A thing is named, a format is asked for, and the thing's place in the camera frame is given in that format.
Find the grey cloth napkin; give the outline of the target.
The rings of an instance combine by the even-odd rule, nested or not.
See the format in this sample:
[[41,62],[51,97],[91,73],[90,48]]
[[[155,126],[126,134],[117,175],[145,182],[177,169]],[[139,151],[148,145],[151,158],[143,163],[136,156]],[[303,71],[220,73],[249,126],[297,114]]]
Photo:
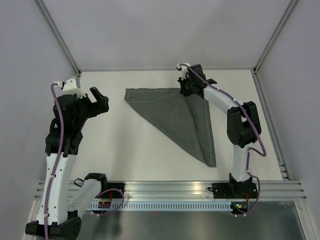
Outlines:
[[186,153],[210,168],[217,166],[210,106],[179,88],[128,88],[125,101]]

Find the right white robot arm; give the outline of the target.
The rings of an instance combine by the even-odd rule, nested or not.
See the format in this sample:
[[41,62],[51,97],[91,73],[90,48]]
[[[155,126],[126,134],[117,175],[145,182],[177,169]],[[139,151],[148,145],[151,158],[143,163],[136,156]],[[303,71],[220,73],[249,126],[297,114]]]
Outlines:
[[215,199],[255,199],[258,189],[249,171],[250,151],[253,144],[261,142],[261,123],[257,106],[253,101],[235,99],[220,88],[213,79],[206,79],[199,64],[179,63],[178,82],[183,96],[197,95],[214,104],[226,115],[226,133],[233,145],[233,165],[229,181],[213,183],[208,190]]

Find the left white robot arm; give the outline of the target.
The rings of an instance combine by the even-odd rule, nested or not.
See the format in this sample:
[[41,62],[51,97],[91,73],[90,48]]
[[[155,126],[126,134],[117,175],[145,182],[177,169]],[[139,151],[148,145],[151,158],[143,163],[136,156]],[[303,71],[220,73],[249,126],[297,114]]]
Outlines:
[[79,192],[70,202],[67,201],[72,169],[83,139],[82,129],[88,119],[109,111],[108,97],[96,87],[89,90],[95,102],[86,94],[53,95],[54,118],[45,139],[44,190],[35,220],[25,226],[26,235],[46,240],[75,240],[91,201],[109,193],[106,175],[91,172],[84,178]]

